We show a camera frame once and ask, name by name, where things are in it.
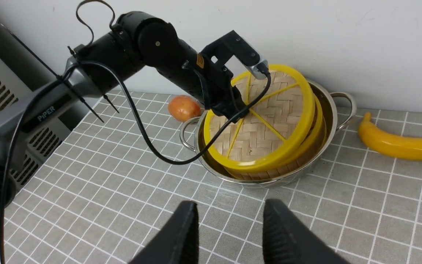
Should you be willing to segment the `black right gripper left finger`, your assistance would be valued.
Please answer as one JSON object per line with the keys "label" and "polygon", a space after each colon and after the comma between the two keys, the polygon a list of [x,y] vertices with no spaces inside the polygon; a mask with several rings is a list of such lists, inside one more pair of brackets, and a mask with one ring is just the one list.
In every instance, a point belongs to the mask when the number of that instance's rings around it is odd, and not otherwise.
{"label": "black right gripper left finger", "polygon": [[199,217],[197,204],[183,201],[130,264],[197,264]]}

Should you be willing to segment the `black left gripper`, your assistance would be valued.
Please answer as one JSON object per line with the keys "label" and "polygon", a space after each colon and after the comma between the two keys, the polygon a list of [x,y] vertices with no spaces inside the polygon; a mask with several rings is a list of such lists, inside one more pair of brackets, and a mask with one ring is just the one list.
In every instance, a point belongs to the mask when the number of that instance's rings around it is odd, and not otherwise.
{"label": "black left gripper", "polygon": [[186,52],[181,66],[181,88],[218,117],[237,120],[249,114],[239,90],[231,85],[232,73],[224,71],[198,52]]}

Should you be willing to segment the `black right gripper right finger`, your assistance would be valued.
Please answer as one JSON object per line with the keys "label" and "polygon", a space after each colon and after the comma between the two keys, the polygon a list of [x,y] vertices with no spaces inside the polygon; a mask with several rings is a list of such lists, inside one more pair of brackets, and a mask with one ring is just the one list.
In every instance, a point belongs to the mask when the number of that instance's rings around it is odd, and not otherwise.
{"label": "black right gripper right finger", "polygon": [[265,264],[348,264],[279,199],[265,201],[262,251]]}

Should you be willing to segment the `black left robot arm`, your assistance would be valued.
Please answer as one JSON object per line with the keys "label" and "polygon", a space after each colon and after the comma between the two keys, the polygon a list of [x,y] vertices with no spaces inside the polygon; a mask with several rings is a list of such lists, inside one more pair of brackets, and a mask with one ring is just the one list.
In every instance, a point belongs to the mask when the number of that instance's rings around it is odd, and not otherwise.
{"label": "black left robot arm", "polygon": [[260,60],[256,50],[235,31],[196,52],[178,37],[171,23],[141,11],[122,14],[110,32],[74,50],[67,67],[75,66],[75,69],[65,80],[48,83],[0,112],[0,207],[10,204],[16,194],[16,182],[8,177],[7,194],[5,200],[1,200],[7,151],[21,115],[26,113],[10,169],[21,167],[27,140],[44,125],[80,98],[101,97],[118,84],[116,78],[96,66],[96,62],[113,70],[122,81],[145,66],[154,67],[206,109],[231,118],[245,107],[241,94],[230,83],[232,72],[225,69],[225,63],[233,56],[246,67],[253,67]]}

